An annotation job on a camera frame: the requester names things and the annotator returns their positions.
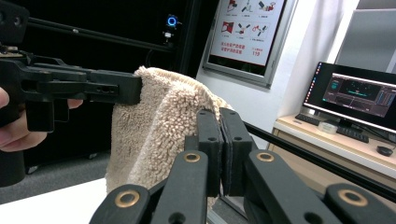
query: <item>desk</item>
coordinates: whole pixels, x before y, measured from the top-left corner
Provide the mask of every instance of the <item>desk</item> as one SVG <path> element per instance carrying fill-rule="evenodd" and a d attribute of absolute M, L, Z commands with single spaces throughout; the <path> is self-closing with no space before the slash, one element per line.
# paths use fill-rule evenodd
<path fill-rule="evenodd" d="M 294 117 L 295 115 L 277 119 L 273 134 L 396 189 L 396 153 L 393 153 L 390 157 L 385 157 L 375 151 L 377 146 L 392 146 L 372 138 L 366 144 L 338 133 L 324 133 L 318 130 L 317 126 L 297 120 Z M 330 184 L 341 182 L 350 184 L 344 178 L 305 161 L 280 147 L 270 144 L 268 149 L 279 154 L 305 184 L 320 193 L 324 193 Z M 395 203 L 375 196 L 396 211 Z"/>
<path fill-rule="evenodd" d="M 106 180 L 0 205 L 0 223 L 87 224 L 106 197 Z"/>

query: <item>monitor screen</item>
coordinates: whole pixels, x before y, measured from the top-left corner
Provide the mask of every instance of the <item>monitor screen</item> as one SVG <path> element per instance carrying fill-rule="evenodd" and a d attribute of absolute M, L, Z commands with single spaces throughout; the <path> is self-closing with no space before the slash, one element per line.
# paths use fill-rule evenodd
<path fill-rule="evenodd" d="M 318 63 L 303 106 L 396 133 L 396 75 Z"/>

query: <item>small device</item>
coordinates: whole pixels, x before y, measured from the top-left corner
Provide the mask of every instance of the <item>small device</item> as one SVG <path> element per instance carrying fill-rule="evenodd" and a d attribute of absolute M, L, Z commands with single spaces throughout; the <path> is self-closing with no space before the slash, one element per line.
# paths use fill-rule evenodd
<path fill-rule="evenodd" d="M 165 36 L 165 45 L 173 47 L 173 43 L 170 41 L 170 39 L 175 35 L 177 26 L 179 24 L 181 24 L 181 22 L 178 21 L 177 16 L 172 14 L 168 15 L 168 17 L 166 18 L 165 31 L 163 32 L 163 35 Z"/>

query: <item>cable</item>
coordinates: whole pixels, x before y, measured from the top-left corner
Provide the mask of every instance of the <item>cable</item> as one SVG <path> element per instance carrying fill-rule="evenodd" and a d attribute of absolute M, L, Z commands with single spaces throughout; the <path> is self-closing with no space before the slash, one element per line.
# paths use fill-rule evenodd
<path fill-rule="evenodd" d="M 151 67 L 151 56 L 153 53 L 154 53 L 154 50 L 152 50 L 152 49 L 148 51 L 148 54 L 146 55 L 146 62 L 145 62 L 146 67 Z"/>

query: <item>wall display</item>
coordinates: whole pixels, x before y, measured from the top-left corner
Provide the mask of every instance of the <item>wall display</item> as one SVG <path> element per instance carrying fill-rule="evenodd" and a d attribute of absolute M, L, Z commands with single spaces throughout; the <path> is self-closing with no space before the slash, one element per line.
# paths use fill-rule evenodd
<path fill-rule="evenodd" d="M 221 0 L 204 68 L 270 88 L 296 1 Z"/>

